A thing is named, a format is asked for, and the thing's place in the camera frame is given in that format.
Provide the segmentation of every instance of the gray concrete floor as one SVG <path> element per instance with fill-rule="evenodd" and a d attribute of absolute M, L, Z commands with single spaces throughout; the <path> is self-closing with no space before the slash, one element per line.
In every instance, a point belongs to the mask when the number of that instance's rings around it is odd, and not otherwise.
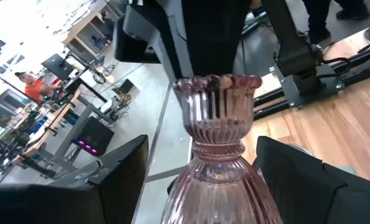
<path fill-rule="evenodd" d="M 300 30 L 307 30 L 307 14 L 304 5 L 300 0 L 287 0 L 292 12 L 295 24 Z M 365 0 L 370 9 L 370 0 Z M 331 3 L 330 13 L 327 19 L 328 29 L 331 31 L 330 40 L 322 43 L 322 46 L 333 41 L 341 40 L 354 34 L 370 24 L 370 20 L 361 22 L 337 21 L 335 13 L 340 8 L 335 3 Z M 272 52 L 277 49 L 277 39 L 266 28 L 259 28 L 251 33 L 245 41 L 245 54 L 247 61 L 246 74 L 263 76 L 267 74 L 268 68 L 274 62 Z M 112 51 L 104 52 L 108 58 L 112 58 Z M 241 52 L 235 60 L 236 67 L 242 66 Z M 109 59 L 108 63 L 118 63 L 114 59 Z M 154 145 L 150 151 L 149 173 L 148 175 L 158 174 L 167 170 L 181 167 L 186 164 L 189 157 L 189 136 L 182 127 L 179 116 L 181 114 L 178 101 L 175 99 L 172 90 L 168 89 L 169 80 L 161 65 L 139 64 L 139 63 L 118 63 L 113 75 L 117 85 L 126 79 L 130 79 L 136 91 L 133 95 L 127 116 L 116 122 L 113 128 L 115 135 L 109 144 L 108 151 L 116 149 L 127 141 L 140 134 L 147 134 L 150 146 Z M 112 97 L 114 93 L 111 86 L 104 84 L 96 86 L 106 97 Z M 89 96 L 95 105 L 100 105 L 101 101 Z M 161 114 L 162 107 L 167 104 L 165 113 Z M 53 151 L 59 139 L 62 139 L 65 132 L 70 128 L 64 128 L 59 135 L 49 141 L 47 150 Z M 95 158 L 82 152 L 80 153 L 75 166 L 80 168 Z M 143 194 L 140 198 L 136 211 L 136 224 L 159 223 L 161 213 L 167 199 L 166 187 L 174 179 L 174 176 L 148 182 L 143 187 Z M 50 180 L 40 178 L 40 175 L 31 169 L 15 169 L 4 180 L 6 183 L 40 183 L 47 184 Z"/>

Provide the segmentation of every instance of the black metal frame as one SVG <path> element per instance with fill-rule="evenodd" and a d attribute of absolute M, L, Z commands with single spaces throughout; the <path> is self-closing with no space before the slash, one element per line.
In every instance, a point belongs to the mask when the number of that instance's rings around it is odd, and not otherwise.
<path fill-rule="evenodd" d="M 100 72 L 92 69 L 92 67 L 89 64 L 83 62 L 77 55 L 73 54 L 71 51 L 69 51 L 67 53 L 64 60 L 66 61 L 69 57 L 74 58 L 78 63 L 80 63 L 82 66 L 84 66 L 84 69 L 77 75 L 78 77 L 81 76 L 82 74 L 84 74 L 87 70 L 91 70 L 92 72 L 96 73 L 98 76 L 102 77 L 103 80 L 105 80 L 105 77 L 103 76 L 103 74 L 101 74 Z M 106 103 L 108 101 L 108 100 L 106 100 L 105 97 L 103 97 L 101 94 L 99 94 L 98 91 L 96 91 L 94 88 L 92 88 L 92 86 L 88 85 L 81 78 L 79 78 L 78 81 L 79 81 L 79 83 L 78 83 L 79 85 L 83 84 L 88 90 L 90 90 L 93 94 L 95 94 L 95 96 L 97 96 L 99 99 L 101 99 L 104 103 Z"/>
<path fill-rule="evenodd" d="M 261 20 L 265 19 L 267 17 L 267 13 L 265 12 L 265 9 L 263 7 L 259 7 L 257 9 L 252 9 L 248 14 L 252 13 L 254 18 L 252 19 L 251 24 L 246 24 L 243 27 L 242 30 L 242 38 L 246 38 L 249 36 L 253 31 L 257 30 L 260 27 Z"/>
<path fill-rule="evenodd" d="M 352 56 L 351 58 L 349 58 L 348 62 L 340 62 L 330 67 L 333 69 L 335 73 L 341 73 L 342 71 L 345 71 L 346 69 L 349 69 L 349 68 L 355 68 L 355 69 L 339 77 L 333 77 L 337 79 L 337 81 L 339 81 L 338 83 L 343 83 L 344 85 L 336 84 L 334 86 L 333 85 L 329 86 L 332 88 L 334 87 L 333 88 L 334 92 L 332 92 L 331 94 L 325 95 L 323 97 L 321 96 L 321 93 L 322 91 L 325 90 L 325 88 L 323 88 L 321 91 L 311 93 L 309 95 L 286 94 L 284 89 L 288 88 L 289 82 L 286 81 L 286 79 L 284 79 L 283 75 L 280 72 L 277 72 L 277 70 L 275 70 L 274 72 L 276 73 L 276 75 L 278 75 L 278 78 L 280 78 L 280 83 L 282 87 L 276 90 L 272 90 L 262 96 L 256 97 L 254 101 L 254 106 L 256 107 L 256 106 L 263 105 L 265 103 L 269 103 L 270 101 L 276 100 L 277 98 L 280 98 L 283 96 L 286 98 L 286 100 L 283 100 L 278 103 L 274 103 L 260 110 L 254 111 L 254 120 L 264 118 L 266 116 L 283 111 L 288 108 L 297 108 L 297 107 L 306 105 L 308 103 L 311 103 L 312 101 L 320 100 L 322 98 L 335 94 L 338 91 L 343 90 L 347 86 L 353 85 L 357 82 L 361 82 L 363 80 L 370 78 L 370 49 Z"/>
<path fill-rule="evenodd" d="M 18 139 L 20 138 L 22 133 L 19 133 L 10 143 L 5 143 L 0 141 L 0 144 L 3 145 L 3 148 L 0 149 L 0 168 L 2 168 L 2 172 L 4 173 L 4 170 L 6 167 L 11 166 L 11 164 L 8 164 L 6 166 L 2 166 L 3 162 L 5 159 L 11 159 L 12 155 L 17 153 L 18 151 L 16 150 L 19 143 Z"/>

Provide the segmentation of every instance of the black pants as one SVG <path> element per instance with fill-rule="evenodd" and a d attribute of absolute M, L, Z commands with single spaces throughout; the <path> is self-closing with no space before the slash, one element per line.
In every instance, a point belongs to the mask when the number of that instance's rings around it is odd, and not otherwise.
<path fill-rule="evenodd" d="M 344 10 L 355 11 L 365 9 L 364 0 L 335 0 Z M 322 30 L 326 27 L 330 0 L 303 0 L 308 15 L 310 30 Z"/>
<path fill-rule="evenodd" d="M 71 124 L 72 126 L 74 126 L 74 124 L 77 122 L 77 120 L 79 119 L 79 117 L 80 116 L 77 113 L 75 113 L 72 109 L 69 109 L 67 111 L 67 113 L 65 114 L 64 119 L 69 124 Z"/>

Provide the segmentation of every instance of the person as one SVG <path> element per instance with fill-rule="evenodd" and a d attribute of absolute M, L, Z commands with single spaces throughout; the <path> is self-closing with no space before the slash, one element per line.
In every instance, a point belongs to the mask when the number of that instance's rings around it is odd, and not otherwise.
<path fill-rule="evenodd" d="M 105 34 L 108 40 L 113 40 L 113 32 L 115 30 L 115 21 L 109 16 L 109 13 L 102 11 L 100 13 L 103 22 L 105 23 L 106 28 L 109 31 L 109 34 Z"/>
<path fill-rule="evenodd" d="M 43 102 L 44 96 L 52 95 L 54 90 L 59 88 L 59 86 L 51 86 L 41 80 L 36 80 L 31 74 L 26 72 L 15 72 L 15 76 L 26 84 L 24 93 L 38 104 Z M 74 125 L 79 115 L 69 109 L 64 118 L 69 124 Z"/>
<path fill-rule="evenodd" d="M 336 14 L 338 20 L 365 20 L 370 16 L 364 0 L 335 0 L 343 9 Z M 308 36 L 312 44 L 317 44 L 330 37 L 326 28 L 330 0 L 303 0 L 308 19 Z"/>

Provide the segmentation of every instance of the desk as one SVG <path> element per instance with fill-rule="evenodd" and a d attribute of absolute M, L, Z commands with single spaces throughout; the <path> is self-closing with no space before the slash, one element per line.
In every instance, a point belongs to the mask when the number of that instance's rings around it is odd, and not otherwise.
<path fill-rule="evenodd" d="M 78 118 L 77 122 L 73 125 L 72 129 L 66 134 L 62 143 L 57 148 L 55 153 L 50 153 L 45 150 L 45 147 L 42 145 L 37 149 L 37 155 L 39 158 L 34 159 L 32 157 L 22 161 L 22 164 L 31 167 L 34 170 L 40 172 L 41 174 L 50 177 L 51 179 L 58 179 L 63 175 L 68 174 L 69 172 L 73 172 L 77 170 L 76 167 L 73 166 L 75 158 L 78 156 L 77 152 L 80 152 L 81 149 L 77 148 L 71 159 L 65 158 L 65 155 L 68 153 L 70 145 L 73 143 L 73 140 L 81 133 L 85 121 L 90 116 L 91 112 L 94 110 L 93 105 L 88 105 L 83 113 Z M 44 161 L 44 165 L 40 166 L 39 162 Z M 53 169 L 49 169 L 48 166 L 56 165 L 54 167 L 61 167 L 62 169 L 58 169 L 55 171 Z"/>
<path fill-rule="evenodd" d="M 73 98 L 70 100 L 70 102 L 74 103 L 74 101 L 80 96 L 81 91 L 77 90 L 73 96 Z M 59 108 L 52 114 L 52 119 L 55 119 L 54 122 L 50 124 L 50 128 L 55 128 L 59 122 L 62 120 L 62 118 L 65 116 L 66 112 L 71 108 L 71 104 L 67 103 L 65 106 Z M 35 134 L 36 136 L 42 136 L 37 143 L 29 147 L 24 153 L 23 156 L 25 157 L 30 157 L 34 153 L 38 152 L 40 146 L 47 140 L 47 138 L 50 136 L 50 132 L 45 129 L 40 129 L 38 132 Z M 23 158 L 20 156 L 15 157 L 12 160 L 13 164 L 18 164 L 21 161 L 23 161 Z"/>
<path fill-rule="evenodd" d="M 95 96 L 97 96 L 99 99 L 101 99 L 104 103 L 106 103 L 108 100 L 106 100 L 105 97 L 103 97 L 98 91 L 96 91 L 96 89 L 92 88 L 92 86 L 90 86 L 87 82 L 85 82 L 84 80 L 81 79 L 81 76 L 87 72 L 87 71 L 90 71 L 89 69 L 89 66 L 88 65 L 85 65 L 84 64 L 84 69 L 79 71 L 78 74 L 73 77 L 72 79 L 69 80 L 68 84 L 66 84 L 66 87 L 65 89 L 70 86 L 71 84 L 73 84 L 76 80 L 78 80 L 78 87 L 83 84 L 88 90 L 90 90 L 93 94 L 95 94 Z"/>
<path fill-rule="evenodd" d="M 23 108 L 23 110 L 21 111 L 21 113 L 23 112 L 23 111 L 26 111 L 26 110 L 28 110 L 30 108 L 30 105 L 26 105 L 24 108 Z M 20 128 L 20 126 L 22 125 L 22 123 L 27 119 L 29 117 L 29 113 L 25 113 L 25 115 L 12 127 L 12 129 L 18 129 L 18 128 Z M 3 136 L 6 134 L 6 133 L 8 133 L 9 132 L 9 130 L 6 130 L 5 129 L 5 131 L 4 131 L 4 133 L 2 133 L 2 134 L 0 134 L 0 138 L 3 138 Z"/>
<path fill-rule="evenodd" d="M 332 45 L 324 52 L 325 58 L 356 54 L 369 43 L 363 32 Z M 278 79 L 268 74 L 255 98 L 279 87 Z M 326 163 L 351 166 L 357 175 L 370 180 L 370 78 L 325 100 L 256 120 L 243 138 L 246 145 L 243 156 L 250 163 L 256 158 L 259 136 L 297 144 Z"/>

